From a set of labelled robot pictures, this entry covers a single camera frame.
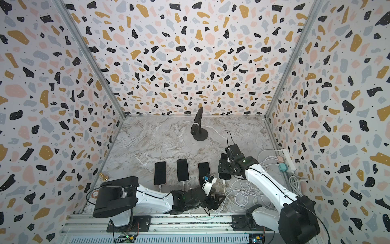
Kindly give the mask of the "small brass bell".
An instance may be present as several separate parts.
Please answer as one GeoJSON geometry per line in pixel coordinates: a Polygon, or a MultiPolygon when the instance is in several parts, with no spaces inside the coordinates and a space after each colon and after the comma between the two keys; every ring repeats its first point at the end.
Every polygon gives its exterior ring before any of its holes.
{"type": "Polygon", "coordinates": [[[99,177],[102,181],[106,182],[109,179],[109,176],[99,173],[99,177]]]}

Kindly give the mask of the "black desktop microphone on stand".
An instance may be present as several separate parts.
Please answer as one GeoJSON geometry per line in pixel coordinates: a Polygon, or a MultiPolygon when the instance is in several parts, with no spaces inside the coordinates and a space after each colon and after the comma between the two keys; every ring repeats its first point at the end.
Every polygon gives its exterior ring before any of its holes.
{"type": "Polygon", "coordinates": [[[208,138],[208,131],[202,128],[202,117],[203,107],[200,107],[191,127],[191,134],[196,141],[204,141],[208,138]]]}

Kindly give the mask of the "aluminium front rail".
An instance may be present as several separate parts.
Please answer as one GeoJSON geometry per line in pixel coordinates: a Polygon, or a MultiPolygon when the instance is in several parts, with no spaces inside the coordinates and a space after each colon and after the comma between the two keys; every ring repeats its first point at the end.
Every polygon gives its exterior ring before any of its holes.
{"type": "Polygon", "coordinates": [[[234,231],[232,213],[207,222],[185,213],[177,216],[152,216],[148,232],[108,233],[109,219],[92,215],[71,215],[60,232],[61,244],[282,244],[280,234],[264,227],[263,231],[234,231]]]}

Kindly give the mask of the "pink charger plug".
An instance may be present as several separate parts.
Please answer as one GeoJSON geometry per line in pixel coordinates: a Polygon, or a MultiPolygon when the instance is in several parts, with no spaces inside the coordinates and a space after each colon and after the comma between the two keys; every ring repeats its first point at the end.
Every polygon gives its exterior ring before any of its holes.
{"type": "Polygon", "coordinates": [[[284,163],[284,158],[282,156],[277,156],[275,160],[277,161],[277,163],[284,163]]]}

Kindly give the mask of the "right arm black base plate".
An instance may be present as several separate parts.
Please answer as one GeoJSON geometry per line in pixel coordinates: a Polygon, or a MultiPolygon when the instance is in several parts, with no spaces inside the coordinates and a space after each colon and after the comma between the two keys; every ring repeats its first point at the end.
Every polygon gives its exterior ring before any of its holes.
{"type": "Polygon", "coordinates": [[[232,215],[231,227],[234,231],[263,231],[264,226],[257,225],[247,215],[232,215]]]}

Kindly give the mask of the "pink-cased phone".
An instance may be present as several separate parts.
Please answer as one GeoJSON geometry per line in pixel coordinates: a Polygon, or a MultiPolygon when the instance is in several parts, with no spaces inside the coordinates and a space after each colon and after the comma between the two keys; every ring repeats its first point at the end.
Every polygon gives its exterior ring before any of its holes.
{"type": "Polygon", "coordinates": [[[198,164],[198,172],[199,172],[199,184],[200,186],[204,185],[204,177],[207,174],[210,174],[210,165],[208,162],[202,162],[198,164]]]}
{"type": "Polygon", "coordinates": [[[157,162],[154,165],[154,185],[161,186],[167,182],[167,163],[157,162]]]}

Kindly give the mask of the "mint-cased phone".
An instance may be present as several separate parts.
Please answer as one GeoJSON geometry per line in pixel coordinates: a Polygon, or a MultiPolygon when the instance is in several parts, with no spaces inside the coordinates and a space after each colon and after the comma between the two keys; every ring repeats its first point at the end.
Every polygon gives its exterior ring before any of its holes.
{"type": "Polygon", "coordinates": [[[187,159],[177,160],[176,168],[177,168],[177,180],[179,182],[185,182],[190,179],[187,159]]]}
{"type": "Polygon", "coordinates": [[[227,163],[228,163],[227,154],[222,153],[220,155],[220,161],[219,161],[219,164],[218,164],[218,177],[221,180],[230,181],[231,180],[231,175],[228,174],[228,173],[223,173],[222,172],[223,166],[226,166],[227,163]]]}

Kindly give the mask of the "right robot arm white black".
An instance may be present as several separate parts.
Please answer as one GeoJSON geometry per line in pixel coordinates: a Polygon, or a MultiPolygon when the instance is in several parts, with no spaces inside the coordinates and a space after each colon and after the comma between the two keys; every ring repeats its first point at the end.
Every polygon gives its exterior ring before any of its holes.
{"type": "Polygon", "coordinates": [[[244,156],[238,145],[225,148],[227,159],[219,161],[218,172],[242,176],[254,184],[275,206],[272,211],[257,205],[246,211],[249,224],[267,227],[280,234],[286,244],[305,244],[320,234],[314,202],[298,196],[275,180],[252,156],[244,156]]]}

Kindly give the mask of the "white power strip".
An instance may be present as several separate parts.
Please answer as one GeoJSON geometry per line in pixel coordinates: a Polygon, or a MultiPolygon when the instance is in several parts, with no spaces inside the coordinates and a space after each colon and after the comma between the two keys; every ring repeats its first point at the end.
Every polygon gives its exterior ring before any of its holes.
{"type": "Polygon", "coordinates": [[[287,149],[281,149],[281,154],[284,158],[285,164],[287,165],[288,172],[295,172],[296,171],[296,166],[295,162],[292,160],[292,157],[289,155],[289,152],[287,149]]]}

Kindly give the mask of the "teal charger plug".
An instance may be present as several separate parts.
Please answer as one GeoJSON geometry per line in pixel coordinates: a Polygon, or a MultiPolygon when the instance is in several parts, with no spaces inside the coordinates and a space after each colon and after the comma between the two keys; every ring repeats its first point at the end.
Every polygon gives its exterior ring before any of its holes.
{"type": "Polygon", "coordinates": [[[280,163],[280,164],[278,165],[278,168],[279,168],[279,170],[282,171],[282,172],[287,172],[287,171],[288,171],[288,166],[287,166],[285,163],[280,163]]]}

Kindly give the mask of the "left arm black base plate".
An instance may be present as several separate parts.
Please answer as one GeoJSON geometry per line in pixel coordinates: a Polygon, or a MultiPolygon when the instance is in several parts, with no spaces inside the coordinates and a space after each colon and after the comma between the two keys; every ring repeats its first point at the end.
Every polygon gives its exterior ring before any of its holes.
{"type": "Polygon", "coordinates": [[[130,223],[116,227],[113,225],[113,222],[110,220],[109,225],[107,226],[108,233],[121,233],[121,232],[148,232],[152,216],[146,215],[135,215],[130,218],[130,223]]]}

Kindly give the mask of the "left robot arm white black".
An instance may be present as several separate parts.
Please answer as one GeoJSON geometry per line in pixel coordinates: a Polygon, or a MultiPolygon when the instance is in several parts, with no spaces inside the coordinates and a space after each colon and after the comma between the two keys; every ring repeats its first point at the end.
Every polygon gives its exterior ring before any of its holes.
{"type": "Polygon", "coordinates": [[[135,176],[104,182],[99,187],[92,216],[110,218],[115,227],[124,227],[131,223],[135,207],[169,215],[180,215],[197,208],[208,213],[219,209],[226,198],[215,193],[212,188],[215,182],[216,179],[210,176],[201,187],[169,193],[148,189],[140,185],[135,176]]]}

